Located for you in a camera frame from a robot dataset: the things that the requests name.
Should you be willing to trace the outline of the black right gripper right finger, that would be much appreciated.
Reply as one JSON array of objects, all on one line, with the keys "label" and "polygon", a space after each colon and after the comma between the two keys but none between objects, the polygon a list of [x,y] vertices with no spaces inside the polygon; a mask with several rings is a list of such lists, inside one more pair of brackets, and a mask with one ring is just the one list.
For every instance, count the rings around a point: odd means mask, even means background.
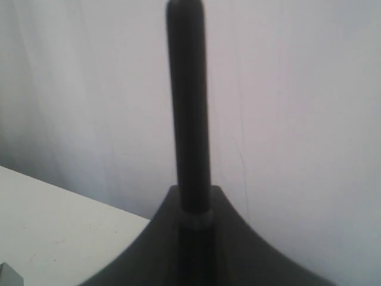
[{"label": "black right gripper right finger", "polygon": [[219,186],[211,187],[220,285],[333,285],[259,236]]}]

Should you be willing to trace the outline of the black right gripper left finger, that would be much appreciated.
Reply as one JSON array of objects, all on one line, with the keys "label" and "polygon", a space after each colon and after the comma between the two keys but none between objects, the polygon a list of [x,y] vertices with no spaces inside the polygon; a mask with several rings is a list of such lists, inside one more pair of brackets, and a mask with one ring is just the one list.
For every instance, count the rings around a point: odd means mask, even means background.
[{"label": "black right gripper left finger", "polygon": [[171,186],[140,235],[82,285],[177,285],[179,190]]}]

